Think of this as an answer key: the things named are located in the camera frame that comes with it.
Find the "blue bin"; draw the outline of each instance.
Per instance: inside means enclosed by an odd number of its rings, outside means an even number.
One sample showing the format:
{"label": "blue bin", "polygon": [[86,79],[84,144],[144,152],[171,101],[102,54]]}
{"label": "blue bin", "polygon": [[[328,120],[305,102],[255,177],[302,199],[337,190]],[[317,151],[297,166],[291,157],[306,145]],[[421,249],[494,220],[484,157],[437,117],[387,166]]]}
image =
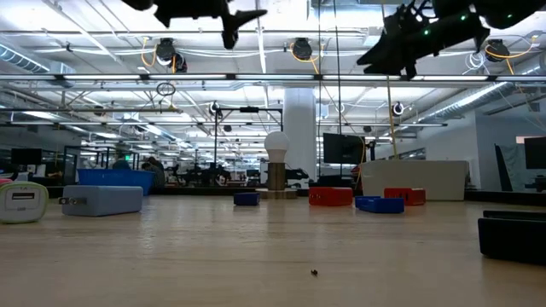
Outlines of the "blue bin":
{"label": "blue bin", "polygon": [[78,169],[78,176],[81,185],[142,187],[144,195],[148,195],[154,182],[152,171]]}

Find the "small blue object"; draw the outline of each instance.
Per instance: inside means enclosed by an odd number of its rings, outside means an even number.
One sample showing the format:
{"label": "small blue object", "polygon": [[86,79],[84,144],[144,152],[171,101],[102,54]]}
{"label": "small blue object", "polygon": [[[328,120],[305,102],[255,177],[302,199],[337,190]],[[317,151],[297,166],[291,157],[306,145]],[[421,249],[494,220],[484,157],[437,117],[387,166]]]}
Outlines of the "small blue object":
{"label": "small blue object", "polygon": [[368,200],[378,200],[381,196],[356,196],[355,207],[360,209],[361,206],[367,205]]}
{"label": "small blue object", "polygon": [[404,199],[368,199],[362,200],[357,207],[362,211],[373,213],[403,213]]}
{"label": "small blue object", "polygon": [[61,198],[62,214],[79,217],[104,217],[139,212],[141,187],[66,186]]}
{"label": "small blue object", "polygon": [[233,195],[233,203],[237,206],[259,205],[259,193],[238,193]]}

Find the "wooden base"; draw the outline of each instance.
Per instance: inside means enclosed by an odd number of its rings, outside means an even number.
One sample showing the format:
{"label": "wooden base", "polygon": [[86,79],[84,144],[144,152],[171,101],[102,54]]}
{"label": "wooden base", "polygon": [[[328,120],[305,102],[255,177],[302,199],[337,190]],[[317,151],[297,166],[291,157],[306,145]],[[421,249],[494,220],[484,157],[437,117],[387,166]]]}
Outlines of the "wooden base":
{"label": "wooden base", "polygon": [[269,191],[267,188],[257,188],[256,192],[263,200],[295,200],[298,198],[298,191],[290,188],[284,191]]}

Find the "computer monitor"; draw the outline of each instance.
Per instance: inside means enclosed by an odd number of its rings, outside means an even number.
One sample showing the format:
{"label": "computer monitor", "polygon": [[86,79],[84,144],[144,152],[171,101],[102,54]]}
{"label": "computer monitor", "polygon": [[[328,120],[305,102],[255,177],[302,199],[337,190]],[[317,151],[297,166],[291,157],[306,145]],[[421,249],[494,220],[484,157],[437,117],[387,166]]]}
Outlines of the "computer monitor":
{"label": "computer monitor", "polygon": [[331,133],[324,133],[322,137],[324,140],[324,163],[357,165],[366,162],[363,137]]}
{"label": "computer monitor", "polygon": [[11,163],[15,165],[41,165],[41,148],[11,148]]}
{"label": "computer monitor", "polygon": [[259,170],[247,170],[247,177],[259,177]]}
{"label": "computer monitor", "polygon": [[527,137],[525,147],[527,169],[546,169],[546,137]]}

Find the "blue plastic box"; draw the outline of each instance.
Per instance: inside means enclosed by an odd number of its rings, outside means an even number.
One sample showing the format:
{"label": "blue plastic box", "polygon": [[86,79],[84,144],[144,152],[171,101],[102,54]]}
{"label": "blue plastic box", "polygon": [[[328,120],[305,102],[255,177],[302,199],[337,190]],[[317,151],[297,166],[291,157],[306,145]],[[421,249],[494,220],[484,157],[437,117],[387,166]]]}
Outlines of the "blue plastic box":
{"label": "blue plastic box", "polygon": [[141,187],[144,195],[154,182],[152,171],[78,169],[80,185],[108,187]]}
{"label": "blue plastic box", "polygon": [[355,207],[360,209],[361,206],[367,205],[368,200],[378,200],[381,196],[356,196]]}
{"label": "blue plastic box", "polygon": [[233,203],[237,206],[259,205],[259,193],[238,193],[233,195]]}
{"label": "blue plastic box", "polygon": [[403,213],[404,199],[362,200],[358,209],[372,213]]}

